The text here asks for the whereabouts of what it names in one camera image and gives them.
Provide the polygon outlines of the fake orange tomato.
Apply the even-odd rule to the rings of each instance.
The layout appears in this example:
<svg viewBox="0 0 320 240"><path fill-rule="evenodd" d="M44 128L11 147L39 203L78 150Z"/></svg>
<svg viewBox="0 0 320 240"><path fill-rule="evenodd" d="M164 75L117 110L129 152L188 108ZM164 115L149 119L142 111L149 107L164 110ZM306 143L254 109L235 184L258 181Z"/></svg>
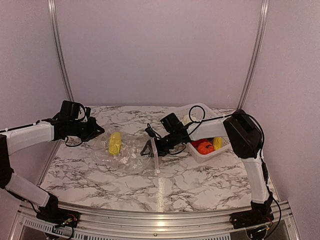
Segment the fake orange tomato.
<svg viewBox="0 0 320 240"><path fill-rule="evenodd" d="M197 151L201 155L208 155L215 151L215 147L210 142L206 141L198 145Z"/></svg>

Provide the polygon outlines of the fake white cauliflower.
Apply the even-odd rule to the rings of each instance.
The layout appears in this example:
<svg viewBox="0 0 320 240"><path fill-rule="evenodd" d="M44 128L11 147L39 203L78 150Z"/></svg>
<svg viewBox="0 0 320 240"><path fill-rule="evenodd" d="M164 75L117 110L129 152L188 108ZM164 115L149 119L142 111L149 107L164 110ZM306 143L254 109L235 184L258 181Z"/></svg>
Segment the fake white cauliflower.
<svg viewBox="0 0 320 240"><path fill-rule="evenodd" d="M186 126L187 124L192 123L193 121L196 121L196 120L197 119L194 118L193 116L185 115L181 120L181 122L184 126Z"/></svg>

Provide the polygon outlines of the clear zip top bag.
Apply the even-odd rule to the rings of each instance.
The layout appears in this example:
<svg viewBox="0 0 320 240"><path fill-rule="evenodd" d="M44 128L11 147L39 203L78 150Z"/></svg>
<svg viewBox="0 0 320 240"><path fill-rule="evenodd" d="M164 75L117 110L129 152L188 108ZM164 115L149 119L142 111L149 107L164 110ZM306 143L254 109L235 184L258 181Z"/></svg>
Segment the clear zip top bag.
<svg viewBox="0 0 320 240"><path fill-rule="evenodd" d="M119 131L107 132L97 138L91 152L91 158L95 163L126 174L156 176L160 173L160 160L153 138L120 132L122 141L120 153L111 155L109 154L109 139L114 132ZM151 139L153 156L141 156L141 150Z"/></svg>

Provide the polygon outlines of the fake red pepper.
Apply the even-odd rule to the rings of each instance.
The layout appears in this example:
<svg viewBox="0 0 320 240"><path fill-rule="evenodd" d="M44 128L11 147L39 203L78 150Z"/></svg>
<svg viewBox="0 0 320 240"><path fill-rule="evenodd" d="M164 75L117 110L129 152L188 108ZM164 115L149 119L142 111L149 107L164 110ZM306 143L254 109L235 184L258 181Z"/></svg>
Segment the fake red pepper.
<svg viewBox="0 0 320 240"><path fill-rule="evenodd" d="M207 142L207 141L208 141L208 140L207 140L206 138L203 138L203 139L199 139L199 140L192 141L192 142L191 142L191 145L192 145L195 149L197 149L198 146L199 146L201 143L205 143L205 142Z"/></svg>

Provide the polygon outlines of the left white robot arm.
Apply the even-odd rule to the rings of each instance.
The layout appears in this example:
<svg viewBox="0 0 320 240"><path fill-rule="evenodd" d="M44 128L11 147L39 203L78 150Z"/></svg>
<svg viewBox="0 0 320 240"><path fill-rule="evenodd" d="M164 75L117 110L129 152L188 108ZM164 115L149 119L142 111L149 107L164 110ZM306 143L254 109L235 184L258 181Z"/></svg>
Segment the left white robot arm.
<svg viewBox="0 0 320 240"><path fill-rule="evenodd" d="M39 219L58 223L72 214L59 207L58 198L18 175L11 166L11 156L46 143L77 137L80 143L89 142L105 132L94 117L86 120L44 119L30 125L0 132L0 187L12 196L37 207Z"/></svg>

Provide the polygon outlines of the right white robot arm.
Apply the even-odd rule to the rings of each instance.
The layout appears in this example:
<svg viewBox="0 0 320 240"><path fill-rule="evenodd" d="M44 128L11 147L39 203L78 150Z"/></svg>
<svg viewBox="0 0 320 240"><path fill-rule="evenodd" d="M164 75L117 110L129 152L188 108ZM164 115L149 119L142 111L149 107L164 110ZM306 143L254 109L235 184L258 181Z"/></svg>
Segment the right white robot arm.
<svg viewBox="0 0 320 240"><path fill-rule="evenodd" d="M250 210L234 212L230 223L234 229L248 228L274 219L271 205L275 200L268 186L268 169L263 160L264 132L254 117L242 109L226 116L203 117L183 124L175 113L160 121L167 131L159 136L151 126L145 129L150 139L141 156L163 157L179 144L187 144L211 137L228 137L232 150L244 164L251 188Z"/></svg>

